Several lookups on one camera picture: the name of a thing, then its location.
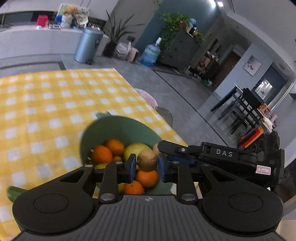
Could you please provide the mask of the red box on cabinet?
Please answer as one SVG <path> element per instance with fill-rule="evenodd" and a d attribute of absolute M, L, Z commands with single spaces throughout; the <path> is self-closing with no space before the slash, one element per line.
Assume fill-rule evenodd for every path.
<path fill-rule="evenodd" d="M 48 19 L 47 15 L 38 15 L 36 25 L 43 28 L 46 26 Z"/>

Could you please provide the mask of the potted green plant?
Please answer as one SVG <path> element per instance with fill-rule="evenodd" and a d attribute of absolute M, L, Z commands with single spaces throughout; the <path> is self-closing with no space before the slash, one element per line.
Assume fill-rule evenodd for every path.
<path fill-rule="evenodd" d="M 134 17 L 134 14 L 125 21 L 120 19 L 117 23 L 115 16 L 111 18 L 109 12 L 106 11 L 106 13 L 108 16 L 108 22 L 110 23 L 110 26 L 105 28 L 105 30 L 109 34 L 109 42 L 103 51 L 103 56 L 111 58 L 114 54 L 116 46 L 119 43 L 120 38 L 128 34 L 134 34 L 135 31 L 131 31 L 131 28 L 143 26 L 144 24 L 129 24 L 130 20 Z"/>

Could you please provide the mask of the orange mandarin bottom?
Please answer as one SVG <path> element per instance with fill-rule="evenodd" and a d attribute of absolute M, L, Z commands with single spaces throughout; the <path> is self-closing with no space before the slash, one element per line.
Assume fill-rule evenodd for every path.
<path fill-rule="evenodd" d="M 133 181 L 130 184 L 125 184 L 124 194 L 127 195 L 142 195 L 144 194 L 144 188 L 138 181 Z"/>

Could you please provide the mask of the green plastic bowl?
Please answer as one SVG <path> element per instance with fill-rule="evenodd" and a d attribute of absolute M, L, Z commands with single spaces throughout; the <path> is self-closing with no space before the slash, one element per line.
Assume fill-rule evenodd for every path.
<path fill-rule="evenodd" d="M 162 139 L 148 126 L 124 116 L 111 116 L 108 113 L 98 113 L 84 131 L 80 141 L 80 158 L 85 164 L 90 161 L 91 149 L 103 145 L 108 139 L 114 138 L 128 146 L 133 143 L 152 147 Z"/>

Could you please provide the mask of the yellow pear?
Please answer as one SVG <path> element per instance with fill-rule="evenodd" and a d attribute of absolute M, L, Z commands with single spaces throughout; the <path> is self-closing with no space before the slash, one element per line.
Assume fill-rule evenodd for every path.
<path fill-rule="evenodd" d="M 148 151 L 151 153 L 152 149 L 148 145 L 145 145 L 142 143 L 129 144 L 128 146 L 125 147 L 125 150 L 123 153 L 124 160 L 127 161 L 131 154 L 135 154 L 137 156 L 142 151 Z"/>

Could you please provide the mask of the blue water jug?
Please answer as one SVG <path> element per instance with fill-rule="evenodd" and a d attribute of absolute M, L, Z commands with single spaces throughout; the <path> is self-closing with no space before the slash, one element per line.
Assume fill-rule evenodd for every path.
<path fill-rule="evenodd" d="M 140 63 L 144 66 L 151 67 L 155 64 L 161 50 L 159 45 L 162 39 L 158 37 L 154 44 L 147 45 L 143 54 L 140 57 Z"/>

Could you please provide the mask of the green cucumber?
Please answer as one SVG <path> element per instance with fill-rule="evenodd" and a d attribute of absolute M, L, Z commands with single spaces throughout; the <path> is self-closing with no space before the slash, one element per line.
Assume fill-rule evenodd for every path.
<path fill-rule="evenodd" d="M 16 187 L 16 186 L 9 186 L 6 190 L 6 195 L 7 195 L 8 199 L 12 203 L 14 203 L 15 200 L 26 191 L 27 190 Z"/>

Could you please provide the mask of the white tv cabinet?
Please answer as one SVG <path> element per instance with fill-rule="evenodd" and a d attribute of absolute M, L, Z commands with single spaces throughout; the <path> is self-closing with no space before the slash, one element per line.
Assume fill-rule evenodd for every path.
<path fill-rule="evenodd" d="M 3 29 L 1 59 L 29 55 L 73 55 L 83 30 L 38 28 L 24 25 Z M 109 37 L 103 35 L 95 56 L 101 56 Z"/>

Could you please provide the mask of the orange mandarin left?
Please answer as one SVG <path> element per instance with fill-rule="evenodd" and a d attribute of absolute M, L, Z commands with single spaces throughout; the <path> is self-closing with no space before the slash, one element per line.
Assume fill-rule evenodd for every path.
<path fill-rule="evenodd" d="M 90 155 L 91 161 L 96 164 L 109 164 L 113 160 L 113 155 L 110 149 L 106 146 L 96 146 Z"/>

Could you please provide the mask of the grey metal trash bin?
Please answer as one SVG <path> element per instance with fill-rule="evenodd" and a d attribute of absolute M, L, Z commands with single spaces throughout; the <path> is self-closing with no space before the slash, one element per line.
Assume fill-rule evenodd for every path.
<path fill-rule="evenodd" d="M 101 30 L 91 27 L 84 28 L 74 54 L 74 60 L 82 64 L 92 64 L 103 35 Z"/>

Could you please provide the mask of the framed wall picture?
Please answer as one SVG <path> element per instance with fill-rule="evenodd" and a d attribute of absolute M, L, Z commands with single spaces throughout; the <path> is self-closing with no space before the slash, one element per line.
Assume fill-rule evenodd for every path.
<path fill-rule="evenodd" d="M 253 77 L 257 73 L 261 65 L 262 63 L 258 59 L 256 59 L 253 55 L 251 55 L 251 57 L 243 66 L 243 69 Z"/>

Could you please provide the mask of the yellow checkered tablecloth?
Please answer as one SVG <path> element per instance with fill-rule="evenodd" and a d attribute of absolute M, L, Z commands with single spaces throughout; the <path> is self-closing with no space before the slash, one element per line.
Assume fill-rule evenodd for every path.
<path fill-rule="evenodd" d="M 133 118 L 183 144 L 114 69 L 27 73 L 1 78 L 1 240 L 19 234 L 9 186 L 30 189 L 81 165 L 79 142 L 97 113 Z"/>

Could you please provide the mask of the orange mandarin front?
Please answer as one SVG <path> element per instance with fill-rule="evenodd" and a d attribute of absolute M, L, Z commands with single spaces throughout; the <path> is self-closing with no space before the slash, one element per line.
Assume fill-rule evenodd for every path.
<path fill-rule="evenodd" d="M 159 176 L 155 170 L 149 171 L 149 172 L 139 170 L 136 174 L 135 179 L 144 188 L 152 188 L 157 185 L 157 183 L 159 181 Z"/>

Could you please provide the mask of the orange mandarin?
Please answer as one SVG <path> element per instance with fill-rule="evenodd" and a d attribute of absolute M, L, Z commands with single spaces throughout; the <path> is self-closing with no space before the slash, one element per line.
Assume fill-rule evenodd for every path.
<path fill-rule="evenodd" d="M 144 188 L 138 181 L 133 181 L 130 184 L 125 184 L 124 194 L 127 195 L 142 195 L 144 194 Z"/>
<path fill-rule="evenodd" d="M 125 146 L 122 142 L 120 142 L 117 139 L 108 139 L 105 142 L 105 146 L 110 149 L 112 152 L 113 156 L 121 156 L 124 153 Z"/>
<path fill-rule="evenodd" d="M 113 155 L 110 149 L 106 146 L 96 146 L 90 155 L 91 161 L 96 164 L 109 164 L 113 160 Z"/>
<path fill-rule="evenodd" d="M 155 170 L 149 171 L 149 172 L 139 170 L 136 174 L 135 179 L 144 188 L 152 188 L 157 185 L 157 183 L 159 181 L 159 176 Z"/>

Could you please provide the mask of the orange mandarin right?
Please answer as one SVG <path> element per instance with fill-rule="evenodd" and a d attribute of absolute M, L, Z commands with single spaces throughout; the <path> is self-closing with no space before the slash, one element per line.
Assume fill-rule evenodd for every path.
<path fill-rule="evenodd" d="M 120 142 L 117 139 L 108 139 L 105 142 L 105 146 L 110 149 L 112 152 L 113 156 L 121 156 L 124 153 L 125 146 L 122 142 Z"/>

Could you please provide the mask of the pink small stool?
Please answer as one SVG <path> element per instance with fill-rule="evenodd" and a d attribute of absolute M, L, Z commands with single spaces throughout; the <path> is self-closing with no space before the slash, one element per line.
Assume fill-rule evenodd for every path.
<path fill-rule="evenodd" d="M 130 63 L 133 63 L 137 58 L 138 53 L 139 53 L 138 49 L 132 47 L 126 56 L 126 60 Z"/>

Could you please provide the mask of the black dining table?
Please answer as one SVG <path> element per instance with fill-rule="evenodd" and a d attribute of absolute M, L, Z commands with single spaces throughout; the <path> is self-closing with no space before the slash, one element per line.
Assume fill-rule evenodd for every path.
<path fill-rule="evenodd" d="M 249 88 L 239 88 L 236 84 L 215 106 L 211 108 L 211 111 L 215 111 L 222 107 L 231 98 L 234 100 L 227 105 L 222 114 L 218 117 L 218 120 L 224 118 L 227 114 L 235 115 L 235 120 L 231 124 L 231 133 L 240 126 L 245 126 L 248 131 L 255 128 L 264 119 L 264 114 L 259 110 L 262 102 L 259 96 L 252 92 Z"/>

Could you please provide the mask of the dark grey drawer cabinet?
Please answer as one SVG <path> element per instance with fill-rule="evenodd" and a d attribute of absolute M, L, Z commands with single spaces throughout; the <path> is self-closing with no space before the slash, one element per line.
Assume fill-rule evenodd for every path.
<path fill-rule="evenodd" d="M 170 66 L 182 72 L 187 68 L 201 45 L 185 30 L 181 29 L 170 41 L 166 50 L 163 50 L 158 63 Z"/>

